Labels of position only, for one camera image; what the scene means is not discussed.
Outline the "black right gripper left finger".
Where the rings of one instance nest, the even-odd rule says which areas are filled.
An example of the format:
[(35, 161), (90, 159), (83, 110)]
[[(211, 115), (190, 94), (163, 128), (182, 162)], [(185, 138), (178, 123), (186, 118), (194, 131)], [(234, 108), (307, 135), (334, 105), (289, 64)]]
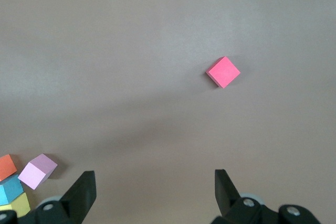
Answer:
[(94, 171), (83, 172), (58, 200), (49, 200), (27, 215), (28, 223), (83, 223), (97, 197)]

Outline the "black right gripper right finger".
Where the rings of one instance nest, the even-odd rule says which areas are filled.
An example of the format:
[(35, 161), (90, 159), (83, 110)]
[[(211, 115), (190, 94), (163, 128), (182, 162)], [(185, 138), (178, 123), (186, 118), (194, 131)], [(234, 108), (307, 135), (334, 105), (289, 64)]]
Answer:
[(216, 223), (278, 223), (278, 213), (252, 197), (242, 197), (227, 171), (215, 171), (215, 198), (220, 210)]

